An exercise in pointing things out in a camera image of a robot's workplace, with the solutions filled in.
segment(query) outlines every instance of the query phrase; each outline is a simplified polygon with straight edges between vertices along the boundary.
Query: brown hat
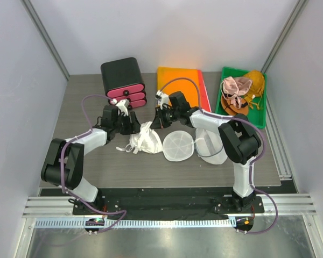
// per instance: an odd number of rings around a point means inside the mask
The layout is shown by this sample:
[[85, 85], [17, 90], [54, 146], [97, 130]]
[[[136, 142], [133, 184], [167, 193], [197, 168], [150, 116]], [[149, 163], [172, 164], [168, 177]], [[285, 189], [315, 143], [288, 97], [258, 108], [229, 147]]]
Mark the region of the brown hat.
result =
[[224, 99], [224, 97], [221, 95], [220, 98], [220, 103], [221, 106], [224, 108], [224, 111], [228, 113], [230, 116], [235, 116], [236, 114], [244, 114], [248, 115], [249, 113], [249, 105], [245, 99], [242, 99], [242, 108], [237, 109], [236, 107], [233, 106], [233, 104], [228, 104], [227, 100]]

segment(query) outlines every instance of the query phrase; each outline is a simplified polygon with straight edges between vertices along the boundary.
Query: white cloth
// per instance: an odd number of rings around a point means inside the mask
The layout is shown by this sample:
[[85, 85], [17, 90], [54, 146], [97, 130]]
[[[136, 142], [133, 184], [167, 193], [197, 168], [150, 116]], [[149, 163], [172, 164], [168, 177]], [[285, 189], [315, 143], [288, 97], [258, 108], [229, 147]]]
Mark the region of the white cloth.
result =
[[116, 147], [116, 149], [121, 152], [131, 152], [134, 150], [134, 154], [137, 154], [140, 151], [151, 154], [162, 152], [162, 142], [159, 135], [150, 128], [151, 124], [151, 121], [143, 123], [140, 127], [139, 133], [131, 134], [129, 144], [127, 144], [126, 147]]

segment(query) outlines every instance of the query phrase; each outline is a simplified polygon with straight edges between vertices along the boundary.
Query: gray wood tabletop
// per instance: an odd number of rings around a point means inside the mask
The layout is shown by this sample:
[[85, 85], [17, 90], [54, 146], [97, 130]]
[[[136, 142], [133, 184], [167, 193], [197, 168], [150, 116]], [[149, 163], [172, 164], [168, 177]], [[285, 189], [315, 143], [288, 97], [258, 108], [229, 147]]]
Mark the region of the gray wood tabletop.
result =
[[[215, 111], [219, 91], [220, 73], [203, 73], [212, 111]], [[154, 95], [157, 88], [155, 73], [143, 74], [146, 84], [148, 103], [144, 107], [134, 109], [137, 119], [142, 124], [152, 121], [155, 116]], [[62, 103], [59, 119], [54, 131], [54, 138], [70, 138], [89, 129], [82, 113], [80, 102], [84, 96], [104, 94], [101, 75], [72, 75], [69, 79]], [[106, 99], [94, 97], [86, 100], [86, 111], [93, 124], [101, 115]], [[183, 130], [194, 135], [194, 129], [182, 126], [179, 122], [171, 127], [157, 130], [161, 141], [172, 131]], [[222, 165], [212, 165], [196, 153], [181, 162], [170, 162], [163, 153], [138, 154], [120, 152], [116, 147], [124, 147], [129, 143], [128, 135], [117, 134], [113, 141], [104, 147], [97, 148], [87, 154], [84, 159], [84, 177], [100, 188], [122, 187], [229, 187], [234, 183], [233, 164], [228, 159]], [[265, 156], [255, 165], [255, 184], [258, 186], [280, 185], [277, 168], [269, 143]], [[41, 182], [41, 187], [51, 185]]]

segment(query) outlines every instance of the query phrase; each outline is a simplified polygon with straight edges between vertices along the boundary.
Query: mesh lid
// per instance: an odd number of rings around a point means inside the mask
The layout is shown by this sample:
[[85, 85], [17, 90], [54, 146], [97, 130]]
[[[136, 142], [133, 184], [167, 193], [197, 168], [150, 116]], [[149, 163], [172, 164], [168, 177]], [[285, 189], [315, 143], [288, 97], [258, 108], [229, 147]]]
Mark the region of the mesh lid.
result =
[[163, 153], [169, 161], [182, 161], [190, 158], [194, 153], [192, 136], [185, 131], [169, 133], [163, 141]]

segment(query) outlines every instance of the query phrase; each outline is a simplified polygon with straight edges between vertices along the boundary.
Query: orange board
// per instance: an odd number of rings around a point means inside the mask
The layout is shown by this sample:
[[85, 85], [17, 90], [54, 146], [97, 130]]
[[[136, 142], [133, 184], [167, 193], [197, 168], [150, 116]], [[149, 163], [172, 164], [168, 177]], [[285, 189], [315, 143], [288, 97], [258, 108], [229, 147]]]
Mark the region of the orange board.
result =
[[[200, 89], [201, 106], [210, 111], [206, 87], [203, 81], [202, 72], [197, 69], [158, 67], [158, 84], [157, 90], [160, 90], [167, 82], [185, 77], [192, 79]], [[198, 93], [194, 85], [187, 80], [178, 80], [169, 84], [163, 92], [170, 95], [176, 91], [181, 91], [186, 97], [191, 107], [199, 106]]]

